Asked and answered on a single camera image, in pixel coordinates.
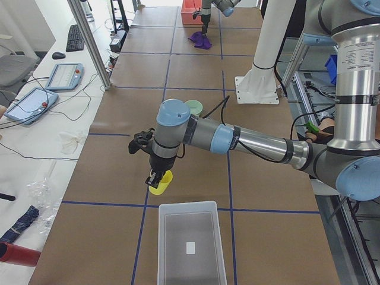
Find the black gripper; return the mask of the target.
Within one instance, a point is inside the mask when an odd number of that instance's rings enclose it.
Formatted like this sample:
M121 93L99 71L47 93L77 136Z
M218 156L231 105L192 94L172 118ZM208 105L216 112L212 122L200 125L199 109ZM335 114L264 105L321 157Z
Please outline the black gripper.
M211 18L211 8L201 8L201 21L202 21L202 35L206 36L207 35L207 26L210 22Z
M145 183L150 187L158 187L160 178L166 171L170 170L173 167L175 160L176 157L162 158L155 154L151 155L149 158L149 163L153 175L149 176L145 180Z

